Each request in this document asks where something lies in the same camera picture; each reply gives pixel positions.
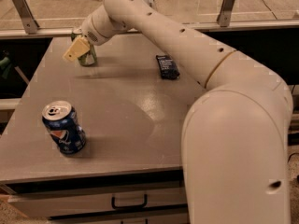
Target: gray tabletop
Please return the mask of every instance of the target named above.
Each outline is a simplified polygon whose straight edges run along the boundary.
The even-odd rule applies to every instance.
[[[68,37],[54,38],[0,139],[0,183],[132,174],[181,168],[180,137],[192,103],[204,92],[182,67],[162,80],[143,35],[117,35],[96,47],[98,63],[66,63]],[[66,100],[87,135],[64,156],[41,121],[52,101]]]

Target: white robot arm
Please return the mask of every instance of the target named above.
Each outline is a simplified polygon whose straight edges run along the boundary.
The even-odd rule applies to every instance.
[[[152,4],[104,0],[82,31],[101,45],[136,28],[209,90],[193,104],[182,131],[191,223],[290,224],[288,86],[267,67],[169,20]]]

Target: floor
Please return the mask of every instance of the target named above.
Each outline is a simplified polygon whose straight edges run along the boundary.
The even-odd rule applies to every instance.
[[[222,0],[155,0],[157,10],[180,22],[214,22]],[[98,8],[102,0],[27,0],[42,28],[74,27]],[[0,30],[21,29],[19,15],[11,0],[0,0]],[[273,21],[299,19],[299,0],[236,0],[232,21]],[[288,147],[289,155],[299,146]],[[299,224],[299,155],[289,161],[292,224]],[[11,208],[0,194],[0,224],[42,224],[43,218],[28,219]]]

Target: can held by gripper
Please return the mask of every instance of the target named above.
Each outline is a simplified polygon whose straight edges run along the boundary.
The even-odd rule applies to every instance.
[[[71,34],[72,41],[74,41],[75,38],[78,36],[83,36],[82,29],[80,27],[73,29]],[[94,64],[95,62],[96,62],[95,49],[94,49],[94,45],[91,44],[90,50],[86,52],[84,55],[78,57],[78,63],[83,66],[88,66]]]
[[[45,106],[42,120],[63,154],[79,152],[86,144],[85,132],[78,125],[77,112],[67,101],[55,101]]]

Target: black drawer handle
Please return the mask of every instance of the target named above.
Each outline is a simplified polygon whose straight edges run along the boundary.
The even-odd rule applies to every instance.
[[[112,200],[111,200],[112,208],[115,209],[115,210],[140,209],[140,208],[145,207],[147,204],[148,204],[148,195],[147,195],[147,194],[144,194],[144,201],[143,201],[143,203],[140,204],[140,205],[117,206],[117,205],[115,204],[115,197],[112,197]]]
[[[123,221],[121,221],[121,224],[124,224],[124,222],[123,222]],[[148,220],[147,220],[147,219],[145,219],[145,224],[149,224],[149,222],[148,222]]]

